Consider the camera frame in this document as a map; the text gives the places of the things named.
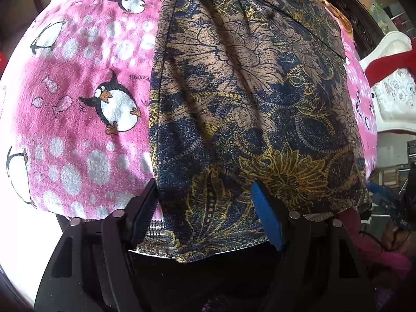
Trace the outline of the dark floral patterned garment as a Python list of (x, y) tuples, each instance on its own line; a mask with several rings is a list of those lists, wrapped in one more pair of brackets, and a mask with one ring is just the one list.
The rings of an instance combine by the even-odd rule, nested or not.
[(322, 0), (163, 0), (149, 143), (164, 224), (136, 252), (187, 263), (265, 242), (256, 181), (314, 221), (363, 205), (345, 62)]

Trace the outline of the pink penguin blanket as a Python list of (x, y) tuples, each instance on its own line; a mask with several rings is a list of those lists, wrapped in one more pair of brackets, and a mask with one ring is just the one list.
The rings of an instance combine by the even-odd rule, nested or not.
[[(1, 78), (1, 123), (15, 130), (10, 161), (26, 167), (9, 174), (24, 201), (100, 219), (155, 177), (150, 83), (162, 2), (51, 0), (25, 33)], [(367, 179), (375, 117), (354, 45), (342, 29), (341, 38)]]

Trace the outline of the dark carved wooden headboard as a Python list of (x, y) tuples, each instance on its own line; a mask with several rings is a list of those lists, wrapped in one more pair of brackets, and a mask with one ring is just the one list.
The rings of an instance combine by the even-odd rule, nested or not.
[(359, 0), (328, 0), (350, 21), (353, 40), (360, 59), (369, 55), (384, 34), (376, 21)]

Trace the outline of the white chair with red cloth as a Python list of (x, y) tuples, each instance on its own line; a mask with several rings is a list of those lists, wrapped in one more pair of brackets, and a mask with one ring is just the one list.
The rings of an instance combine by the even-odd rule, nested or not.
[[(395, 62), (397, 55), (411, 52), (411, 39), (399, 31), (392, 31), (360, 60), (360, 66), (367, 70), (376, 60), (387, 58)], [(415, 134), (415, 74), (409, 68), (395, 68), (384, 79), (374, 83), (371, 91), (378, 132)]]

